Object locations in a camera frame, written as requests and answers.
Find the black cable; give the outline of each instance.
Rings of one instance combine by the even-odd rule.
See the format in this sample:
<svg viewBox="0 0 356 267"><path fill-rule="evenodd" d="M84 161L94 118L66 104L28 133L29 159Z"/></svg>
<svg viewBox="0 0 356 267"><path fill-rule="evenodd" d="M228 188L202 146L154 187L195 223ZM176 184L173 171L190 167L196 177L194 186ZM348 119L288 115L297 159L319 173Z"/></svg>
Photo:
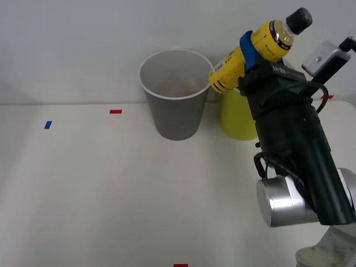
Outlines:
<svg viewBox="0 0 356 267"><path fill-rule="evenodd" d="M257 168L257 172L259 173L259 175L262 179L266 178L266 173L265 173L265 170L263 169L263 167L260 165L261 164L260 159L264 159L265 161L268 161L269 164L272 164L273 166L277 166L279 169L283 170L286 174L288 174L290 177L292 177L293 180L300 181L304 185L304 182L302 181L302 179L297 174L295 174L289 166L286 166L285 164L283 164L275 159L272 159L267 154L260 152L254 156L254 162L255 162L255 165Z"/></svg>
<svg viewBox="0 0 356 267"><path fill-rule="evenodd" d="M265 178L268 179L267 171L268 171L269 160L266 161L266 169L265 169Z"/></svg>
<svg viewBox="0 0 356 267"><path fill-rule="evenodd" d="M278 91L274 91L274 92L270 92L261 102L261 107L264 107L266 105L266 101L268 101L269 97L271 97L272 95L275 95L276 93L279 93L281 91L284 91L284 90L287 90L287 89L290 89L290 88L293 88L293 87L298 87L298 86L301 86L301 85L307 85L307 86L311 86L311 87L314 87L314 88L319 88L322 90L323 92L323 100L322 100L322 103L320 104L320 106L318 107L317 109L317 113L319 114L323 108L325 107L325 105L327 104L328 102L328 99L329 99L329 91L328 89L322 84L322 83L317 83L317 82L313 82L313 81L309 81L309 82L295 82L291 85L288 85L288 86L285 86L285 87L282 87L280 89L278 89Z"/></svg>
<svg viewBox="0 0 356 267"><path fill-rule="evenodd" d="M328 99L329 99L329 91L328 89L321 83L317 83L317 82L308 82L309 85L313 86L313 87L318 87L319 89L322 90L323 92L323 100L322 100L322 103L320 104L320 106L318 107L317 109L317 114L319 114L323 108L325 107L325 105L327 104L328 102Z"/></svg>

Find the bottle cap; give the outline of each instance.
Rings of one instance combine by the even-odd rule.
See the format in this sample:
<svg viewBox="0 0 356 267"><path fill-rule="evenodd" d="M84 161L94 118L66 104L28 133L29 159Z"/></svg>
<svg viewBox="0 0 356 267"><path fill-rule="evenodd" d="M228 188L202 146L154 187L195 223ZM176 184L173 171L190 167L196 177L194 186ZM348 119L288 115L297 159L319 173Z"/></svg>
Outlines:
<svg viewBox="0 0 356 267"><path fill-rule="evenodd" d="M309 11L306 10L304 7L301 7L292 15L288 16L286 22L290 30L294 34L298 35L303 30L312 25L313 19Z"/></svg>

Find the cup rim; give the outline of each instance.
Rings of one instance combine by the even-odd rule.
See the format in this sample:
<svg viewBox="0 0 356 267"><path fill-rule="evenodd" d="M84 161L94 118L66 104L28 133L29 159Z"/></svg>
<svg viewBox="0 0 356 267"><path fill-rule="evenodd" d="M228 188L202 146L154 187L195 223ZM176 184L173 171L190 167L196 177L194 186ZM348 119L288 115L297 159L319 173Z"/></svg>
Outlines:
<svg viewBox="0 0 356 267"><path fill-rule="evenodd" d="M189 96L181 96L181 97L167 97L167 96L161 96L161 95L158 95L156 93L153 93L152 91L150 91L149 89L147 89L146 86L144 86L144 84L142 83L141 81L141 70L144 66L144 64L152 57L156 56L157 54L160 54L160 53L164 53L164 52L168 52L168 51L184 51L184 52L189 52L189 53L193 53L193 54L196 54L198 55L199 57L201 57L202 59L204 59L210 66L210 69L212 70L212 64L211 62L209 61L209 59L207 59L205 56L203 56L202 54L200 53L197 53L195 51L192 51L192 50L189 50L189 49L180 49L180 48L172 48L172 49L166 49L166 50L162 50L162 51L159 51L159 52L156 52L152 55L150 55L147 59L145 59L143 61L143 63L141 63L140 67L139 67L139 83L141 85L141 87L147 92L149 93L150 95L153 95L155 97L158 97L158 98L161 98L161 99L166 99L166 100L184 100L184 99L189 99L189 98L193 98L195 96L198 96L200 95L201 93L205 92L209 87L210 87L210 83L208 82L208 84L202 89L200 90L199 92L197 93L194 93L192 95L189 95Z"/></svg>

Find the table surface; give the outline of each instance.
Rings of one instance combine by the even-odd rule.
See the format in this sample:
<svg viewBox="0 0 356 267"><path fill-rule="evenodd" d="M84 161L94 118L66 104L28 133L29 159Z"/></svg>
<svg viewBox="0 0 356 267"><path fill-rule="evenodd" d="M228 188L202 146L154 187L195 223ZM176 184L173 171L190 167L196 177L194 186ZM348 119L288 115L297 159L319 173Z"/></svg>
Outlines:
<svg viewBox="0 0 356 267"><path fill-rule="evenodd" d="M0 265L295 266L327 228L264 224L256 140L217 115L207 104L194 137L169 141L146 104L0 106ZM356 172L356 109L330 101L320 119Z"/></svg>

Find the yellow plastic cup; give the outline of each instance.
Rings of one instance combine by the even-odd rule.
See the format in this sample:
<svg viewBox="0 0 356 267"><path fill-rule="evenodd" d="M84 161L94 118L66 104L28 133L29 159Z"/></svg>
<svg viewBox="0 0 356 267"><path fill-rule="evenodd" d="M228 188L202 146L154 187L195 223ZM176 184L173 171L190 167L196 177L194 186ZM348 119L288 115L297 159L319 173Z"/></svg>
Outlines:
<svg viewBox="0 0 356 267"><path fill-rule="evenodd" d="M220 126L227 135L237 140L257 138L255 121L252 119L247 98L237 89L222 96Z"/></svg>

